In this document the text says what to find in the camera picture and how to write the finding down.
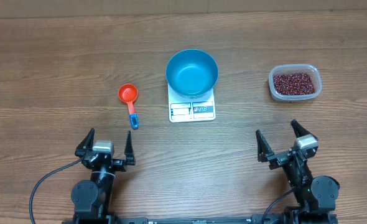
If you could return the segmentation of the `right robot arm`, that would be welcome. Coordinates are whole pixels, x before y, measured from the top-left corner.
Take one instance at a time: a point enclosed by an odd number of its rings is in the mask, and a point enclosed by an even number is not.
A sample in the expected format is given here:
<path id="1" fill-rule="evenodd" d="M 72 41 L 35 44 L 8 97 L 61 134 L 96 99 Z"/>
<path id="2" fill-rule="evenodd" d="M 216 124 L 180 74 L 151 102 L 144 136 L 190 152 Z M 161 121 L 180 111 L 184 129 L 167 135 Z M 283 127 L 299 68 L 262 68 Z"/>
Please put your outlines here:
<path id="1" fill-rule="evenodd" d="M 307 161 L 315 156 L 318 138 L 301 126 L 298 121 L 290 122 L 296 140 L 286 152 L 274 153 L 260 130 L 256 131 L 258 161 L 268 162 L 271 170 L 282 168 L 290 185 L 290 190 L 267 207 L 261 215 L 261 223 L 337 223 L 336 208 L 340 184 L 334 178 L 321 175 L 313 177 Z M 286 207 L 281 214 L 269 212 L 277 203 L 293 194 L 296 207 Z"/>

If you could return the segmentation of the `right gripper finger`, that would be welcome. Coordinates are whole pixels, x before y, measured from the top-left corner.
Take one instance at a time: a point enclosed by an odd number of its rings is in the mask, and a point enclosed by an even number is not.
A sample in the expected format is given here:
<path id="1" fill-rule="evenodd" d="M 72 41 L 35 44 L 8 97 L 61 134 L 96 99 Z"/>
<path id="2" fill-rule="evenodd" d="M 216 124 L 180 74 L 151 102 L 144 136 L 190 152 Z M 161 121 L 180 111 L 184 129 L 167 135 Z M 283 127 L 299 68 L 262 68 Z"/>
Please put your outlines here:
<path id="1" fill-rule="evenodd" d="M 313 135 L 311 132 L 309 132 L 303 126 L 301 126 L 296 119 L 293 119 L 290 122 L 290 125 L 292 126 L 296 138 L 311 134 L 316 140 L 318 139 L 315 135 Z"/>
<path id="2" fill-rule="evenodd" d="M 259 162 L 268 162 L 268 157 L 274 155 L 273 150 L 270 145 L 267 143 L 265 137 L 262 135 L 260 130 L 256 131 L 256 140 L 258 144 L 258 161 Z"/>

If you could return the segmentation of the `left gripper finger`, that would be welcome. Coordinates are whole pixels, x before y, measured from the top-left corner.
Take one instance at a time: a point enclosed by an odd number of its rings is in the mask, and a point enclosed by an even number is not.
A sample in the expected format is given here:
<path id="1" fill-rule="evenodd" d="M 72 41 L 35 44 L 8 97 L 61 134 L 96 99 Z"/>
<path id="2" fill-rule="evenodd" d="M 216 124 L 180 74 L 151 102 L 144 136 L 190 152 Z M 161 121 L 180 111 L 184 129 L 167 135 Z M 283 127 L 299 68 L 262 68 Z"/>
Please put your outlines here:
<path id="1" fill-rule="evenodd" d="M 128 166 L 135 166 L 136 165 L 136 159 L 134 155 L 134 150 L 132 147 L 132 138 L 131 138 L 131 132 L 128 131 L 128 135 L 126 138 L 126 145 L 124 149 L 124 155 L 126 156 L 126 165 Z"/>
<path id="2" fill-rule="evenodd" d="M 75 155 L 77 157 L 83 157 L 88 151 L 92 150 L 94 136 L 95 129 L 91 128 L 84 140 L 75 149 Z"/>

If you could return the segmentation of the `orange measuring scoop blue handle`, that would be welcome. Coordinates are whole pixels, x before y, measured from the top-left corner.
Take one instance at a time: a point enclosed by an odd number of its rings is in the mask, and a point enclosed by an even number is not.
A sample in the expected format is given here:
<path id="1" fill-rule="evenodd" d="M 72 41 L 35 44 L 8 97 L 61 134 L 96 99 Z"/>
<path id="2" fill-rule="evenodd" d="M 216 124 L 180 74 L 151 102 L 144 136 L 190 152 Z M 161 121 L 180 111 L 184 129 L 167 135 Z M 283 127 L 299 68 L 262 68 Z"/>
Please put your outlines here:
<path id="1" fill-rule="evenodd" d="M 119 88 L 118 97 L 123 103 L 127 104 L 128 106 L 129 120 L 131 123 L 131 127 L 133 129 L 138 129 L 139 121 L 136 114 L 136 110 L 134 108 L 134 102 L 137 100 L 138 97 L 137 88 L 131 83 L 123 84 Z"/>

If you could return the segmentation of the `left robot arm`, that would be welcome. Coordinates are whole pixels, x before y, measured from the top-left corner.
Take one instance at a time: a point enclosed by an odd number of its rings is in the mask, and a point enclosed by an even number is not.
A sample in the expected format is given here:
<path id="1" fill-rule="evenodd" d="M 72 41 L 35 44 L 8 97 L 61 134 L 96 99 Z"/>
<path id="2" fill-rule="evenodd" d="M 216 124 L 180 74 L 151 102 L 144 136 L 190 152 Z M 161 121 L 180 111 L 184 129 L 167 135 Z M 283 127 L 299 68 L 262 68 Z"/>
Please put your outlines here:
<path id="1" fill-rule="evenodd" d="M 114 158 L 112 141 L 95 141 L 92 128 L 76 147 L 75 155 L 91 170 L 88 180 L 79 181 L 71 192 L 74 203 L 73 223 L 121 223 L 116 213 L 109 211 L 113 193 L 115 173 L 126 172 L 127 166 L 134 166 L 136 159 L 132 147 L 131 132 L 128 132 L 124 159 Z"/>

